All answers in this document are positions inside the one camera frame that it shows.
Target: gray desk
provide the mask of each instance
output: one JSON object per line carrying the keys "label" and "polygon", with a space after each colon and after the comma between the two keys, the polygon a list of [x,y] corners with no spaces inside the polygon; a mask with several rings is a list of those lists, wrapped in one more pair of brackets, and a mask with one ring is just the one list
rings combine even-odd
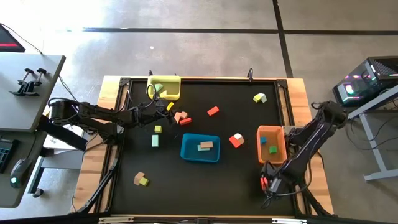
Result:
{"label": "gray desk", "polygon": [[19,144],[14,154],[11,157],[11,160],[6,167],[6,170],[3,174],[0,174],[0,207],[4,208],[15,208],[21,202],[22,196],[27,187],[28,181],[18,189],[11,187],[10,185],[10,173],[14,164],[22,158],[25,158],[30,148],[33,145],[32,152],[29,156],[32,159],[32,165],[29,170],[29,175],[33,172],[35,163],[37,158],[39,157],[40,151],[42,150],[43,143],[46,137],[46,133],[42,131],[36,131],[36,141],[34,141],[33,133],[23,133],[23,132],[6,132],[0,131],[0,135],[3,135],[3,138],[7,139],[18,139]]}
{"label": "gray desk", "polygon": [[[14,208],[21,202],[28,181],[21,188],[12,188],[9,180],[10,173],[14,164],[19,159],[25,158],[31,148],[29,159],[32,159],[32,165],[29,176],[34,169],[46,133],[36,131],[34,134],[33,131],[39,123],[39,118],[49,100],[64,61],[65,56],[61,55],[0,52],[0,135],[5,139],[19,141],[4,173],[0,174],[0,207]],[[9,93],[10,90],[17,91],[19,88],[17,80],[23,78],[25,68],[33,71],[43,68],[48,72],[40,80],[43,84],[34,88],[40,96],[14,96]],[[35,77],[28,77],[26,81],[30,80],[35,80]]]}

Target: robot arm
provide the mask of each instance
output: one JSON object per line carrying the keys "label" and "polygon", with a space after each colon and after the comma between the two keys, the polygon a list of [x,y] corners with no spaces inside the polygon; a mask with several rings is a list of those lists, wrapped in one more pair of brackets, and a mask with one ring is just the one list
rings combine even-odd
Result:
{"label": "robot arm", "polygon": [[283,193],[281,183],[298,185],[310,204],[319,215],[330,215],[316,201],[315,197],[308,190],[305,184],[305,171],[313,155],[320,149],[328,138],[334,135],[335,131],[342,128],[347,120],[348,114],[339,105],[332,101],[321,103],[316,117],[303,128],[294,128],[286,135],[286,146],[297,146],[299,150],[288,158],[279,168],[270,163],[264,164],[261,171],[262,189],[266,194],[266,200],[278,199],[293,193]]}
{"label": "robot arm", "polygon": [[[98,105],[64,99],[49,104],[51,108],[49,122],[56,126],[66,124],[79,126],[88,133],[98,133],[106,144],[116,144],[117,126],[133,128],[145,126],[161,118],[171,120],[173,114],[166,109],[167,105],[167,100],[156,98],[146,106],[141,103],[128,110],[115,111]],[[96,119],[109,122],[102,123]]]}

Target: toy block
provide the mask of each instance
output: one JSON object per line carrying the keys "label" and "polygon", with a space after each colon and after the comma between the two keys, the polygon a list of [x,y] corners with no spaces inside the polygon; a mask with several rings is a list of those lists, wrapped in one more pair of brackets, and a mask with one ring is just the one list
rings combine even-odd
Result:
{"label": "toy block", "polygon": [[186,125],[186,124],[189,124],[189,123],[191,123],[191,122],[192,122],[192,119],[191,119],[191,118],[187,118],[187,119],[181,120],[181,121],[180,121],[180,124],[181,124],[181,125]]}
{"label": "toy block", "polygon": [[234,134],[234,138],[236,138],[236,140],[239,141],[239,143],[243,144],[244,143],[244,139],[243,136],[239,133]]}
{"label": "toy block", "polygon": [[162,133],[162,127],[160,125],[155,126],[155,133]]}
{"label": "toy block", "polygon": [[159,135],[152,135],[152,147],[159,147]]}
{"label": "toy block", "polygon": [[158,93],[163,88],[162,84],[155,84],[156,92]]}
{"label": "toy block", "polygon": [[209,151],[210,148],[202,148],[200,145],[198,145],[198,151]]}
{"label": "toy block", "polygon": [[174,120],[175,120],[175,122],[177,122],[177,124],[180,122],[180,118],[181,118],[181,113],[175,112]]}
{"label": "toy block", "polygon": [[258,103],[258,102],[260,102],[260,101],[263,102],[263,103],[265,103],[265,102],[267,101],[267,97],[266,97],[265,94],[259,93],[259,94],[257,94],[256,96],[254,96],[253,100],[254,100],[254,102],[256,102],[256,103]]}
{"label": "toy block", "polygon": [[148,184],[148,182],[149,182],[149,180],[145,177],[143,177],[143,178],[141,178],[141,180],[139,180],[139,183],[144,186],[146,186]]}
{"label": "toy block", "polygon": [[159,95],[159,97],[160,97],[160,98],[164,98],[166,95],[167,95],[167,90],[163,91],[163,92]]}
{"label": "toy block", "polygon": [[134,177],[134,184],[139,186],[139,181],[144,176],[145,176],[145,174],[143,172],[138,172],[138,174]]}
{"label": "toy block", "polygon": [[200,143],[200,147],[201,147],[202,149],[208,148],[208,147],[213,147],[213,142],[201,142],[201,143]]}
{"label": "toy block", "polygon": [[187,112],[181,112],[181,118],[182,119],[186,119],[188,117],[188,114],[187,114]]}
{"label": "toy block", "polygon": [[267,138],[266,137],[260,137],[260,143],[261,144],[265,144],[265,143],[267,143]]}
{"label": "toy block", "polygon": [[276,146],[271,146],[269,148],[269,154],[274,154],[278,152],[278,148]]}
{"label": "toy block", "polygon": [[169,111],[172,108],[173,105],[174,105],[173,102],[169,103],[169,105],[167,105],[167,107],[166,107],[167,111]]}
{"label": "toy block", "polygon": [[208,111],[207,111],[207,114],[208,114],[209,116],[213,116],[214,114],[216,114],[216,113],[219,112],[219,111],[220,111],[220,110],[218,109],[218,107],[215,106],[215,107],[213,107],[212,109],[208,110]]}
{"label": "toy block", "polygon": [[237,148],[237,147],[239,147],[239,146],[241,145],[241,143],[240,143],[234,136],[231,136],[231,137],[229,138],[229,141],[232,143],[232,145],[233,145],[235,148]]}

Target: concrete floor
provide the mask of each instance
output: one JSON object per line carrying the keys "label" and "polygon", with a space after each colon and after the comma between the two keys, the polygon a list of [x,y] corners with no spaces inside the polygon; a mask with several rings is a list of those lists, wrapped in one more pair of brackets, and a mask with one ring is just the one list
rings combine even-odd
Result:
{"label": "concrete floor", "polygon": [[[284,29],[398,30],[395,0],[278,2]],[[149,69],[159,75],[240,77],[252,67],[255,77],[286,77],[277,34],[79,32],[81,27],[276,29],[272,0],[0,0],[5,5],[0,22],[45,54],[67,56],[61,75],[81,101],[96,103],[104,75],[147,75]],[[310,102],[333,100],[333,86],[366,57],[398,55],[397,41],[394,35],[286,35],[293,75],[305,80]],[[27,52],[34,51],[27,46]],[[59,83],[53,96],[69,97]],[[398,220],[398,178],[363,180],[363,174],[378,171],[372,152],[355,149],[338,131],[322,153],[337,215]],[[45,171],[39,187],[46,194],[26,194],[17,209],[0,209],[0,219],[67,213],[77,177],[68,170]]]}

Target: metal table leg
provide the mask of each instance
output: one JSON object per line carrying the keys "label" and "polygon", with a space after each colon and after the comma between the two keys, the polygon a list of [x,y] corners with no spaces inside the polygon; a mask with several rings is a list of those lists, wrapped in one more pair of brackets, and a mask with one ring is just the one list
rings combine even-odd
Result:
{"label": "metal table leg", "polygon": [[374,148],[372,150],[372,152],[373,152],[374,157],[376,158],[376,162],[380,168],[380,172],[369,174],[369,175],[364,175],[365,181],[378,180],[378,179],[384,179],[384,178],[389,178],[389,177],[397,177],[398,169],[387,170],[386,165],[384,164],[383,158],[380,155],[380,151],[377,148],[377,142],[375,140],[371,140],[371,139],[374,139],[374,136],[371,131],[371,128],[369,127],[369,123],[366,119],[366,115],[362,113],[359,115],[359,117],[361,118],[361,122],[362,122],[363,128],[365,130],[366,137],[368,137],[371,147]]}

